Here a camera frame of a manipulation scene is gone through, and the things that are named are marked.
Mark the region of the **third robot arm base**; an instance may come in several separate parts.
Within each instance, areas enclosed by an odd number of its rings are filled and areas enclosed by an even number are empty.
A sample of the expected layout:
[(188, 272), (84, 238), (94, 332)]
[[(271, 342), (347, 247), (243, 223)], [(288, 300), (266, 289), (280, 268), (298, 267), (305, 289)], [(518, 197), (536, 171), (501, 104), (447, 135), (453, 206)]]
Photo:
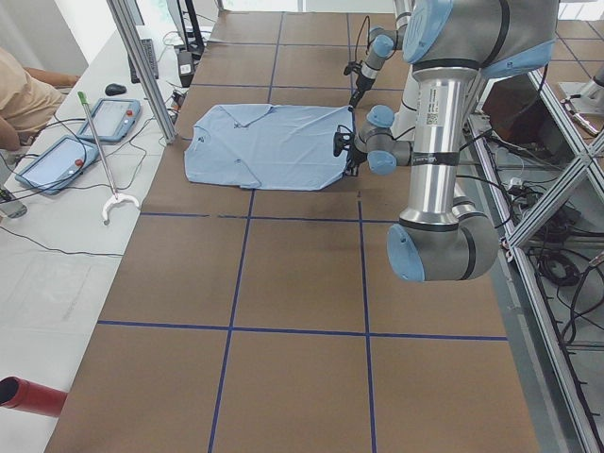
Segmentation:
[(603, 117), (603, 66), (588, 82), (560, 82), (558, 87), (563, 94), (561, 105), (567, 116), (591, 138), (597, 137), (600, 130), (587, 116)]

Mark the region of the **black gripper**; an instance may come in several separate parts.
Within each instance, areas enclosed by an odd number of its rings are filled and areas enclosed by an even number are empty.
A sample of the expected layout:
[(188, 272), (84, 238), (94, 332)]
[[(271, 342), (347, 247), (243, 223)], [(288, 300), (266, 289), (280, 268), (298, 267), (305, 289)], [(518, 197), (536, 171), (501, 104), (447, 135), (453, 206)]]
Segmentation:
[(355, 137), (355, 132), (344, 125), (338, 125), (333, 136), (333, 156), (338, 158), (343, 151), (346, 152), (346, 176), (357, 176), (360, 165), (366, 162), (366, 154), (355, 145)]
[(357, 75), (356, 90), (351, 94), (349, 106), (355, 109), (363, 98), (363, 93), (372, 89), (377, 78), (377, 70), (364, 61), (349, 61), (344, 67), (344, 75)]

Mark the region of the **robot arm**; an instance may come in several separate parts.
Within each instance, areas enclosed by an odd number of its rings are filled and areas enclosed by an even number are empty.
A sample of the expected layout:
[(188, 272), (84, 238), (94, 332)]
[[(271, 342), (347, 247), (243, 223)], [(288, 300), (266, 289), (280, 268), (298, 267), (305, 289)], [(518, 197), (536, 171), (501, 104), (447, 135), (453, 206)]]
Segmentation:
[(488, 80), (550, 62), (558, 9), (555, 1), (398, 1), (395, 29), (372, 29), (367, 58), (347, 65), (357, 77), (352, 105), (393, 54), (410, 67), (399, 110), (375, 106), (357, 131), (333, 137), (349, 175), (363, 163), (378, 175), (411, 170), (407, 207), (387, 235), (399, 278), (466, 280), (492, 267), (495, 227), (456, 181), (462, 128)]
[(344, 67), (344, 75), (356, 74), (356, 88), (349, 99), (349, 107), (355, 109), (363, 96), (370, 91), (385, 62), (400, 51), (411, 19), (414, 1), (394, 1), (395, 29), (381, 26), (370, 27), (367, 32), (365, 60), (352, 60)]

